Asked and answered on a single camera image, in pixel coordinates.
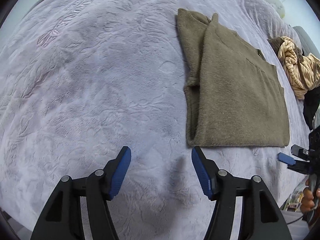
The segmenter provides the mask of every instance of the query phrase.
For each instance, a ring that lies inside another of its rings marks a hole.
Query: metal screw
[[[254,177],[253,177],[253,180],[254,180],[255,182],[260,182],[260,181],[261,181],[261,178],[260,178],[259,176],[254,176]]]
[[[68,175],[65,175],[61,178],[61,181],[62,182],[67,182],[69,180],[69,176]]]
[[[103,170],[96,170],[94,174],[95,174],[96,176],[102,176],[103,173],[104,173]]]
[[[218,171],[218,174],[220,175],[220,176],[226,176],[228,173],[225,171],[225,170],[219,170]]]

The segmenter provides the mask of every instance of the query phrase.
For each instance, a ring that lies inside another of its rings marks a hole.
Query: human hand
[[[309,185],[309,179],[306,181],[306,186]],[[313,193],[306,187],[303,190],[303,199],[301,201],[300,210],[302,213],[309,212],[314,206],[315,203],[313,202]],[[317,197],[320,198],[320,189],[317,190]]]

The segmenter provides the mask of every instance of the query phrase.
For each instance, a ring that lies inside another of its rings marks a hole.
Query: blue gripper pad
[[[288,165],[295,165],[296,164],[296,161],[294,158],[292,158],[284,153],[278,154],[278,160],[281,161],[282,163],[285,163]]]
[[[109,191],[110,199],[113,199],[116,195],[118,195],[119,190],[121,188],[122,182],[124,180],[124,176],[127,173],[128,167],[131,162],[131,150],[129,147],[123,147],[123,155],[121,160],[118,163],[118,166],[111,177],[111,186]]]
[[[204,165],[199,157],[198,152],[195,150],[195,148],[193,148],[191,151],[191,160],[193,163],[193,167],[196,170],[196,174],[198,176],[203,193],[209,199],[211,199],[213,196],[213,192],[211,189],[211,180],[210,180],[209,175],[208,175],[207,171],[205,170]]]

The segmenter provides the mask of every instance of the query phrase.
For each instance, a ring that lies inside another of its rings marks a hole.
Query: bedspread
[[[178,8],[217,12],[276,65],[285,91],[288,147],[204,148],[207,158],[234,176],[260,175],[278,204],[302,180],[276,161],[293,144],[308,146],[308,127],[267,38],[300,42],[265,1],[44,0],[0,54],[0,206],[22,225],[33,229],[63,175],[87,176],[126,145],[131,165],[109,203],[119,238],[203,239],[214,202],[203,195],[186,145]],[[88,236],[85,212],[84,227]]]

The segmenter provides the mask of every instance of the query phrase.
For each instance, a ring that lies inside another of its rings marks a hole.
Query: black cloth
[[[312,130],[313,117],[316,114],[320,104],[320,87],[308,91],[304,95],[303,103],[303,117],[308,125],[309,129]]]

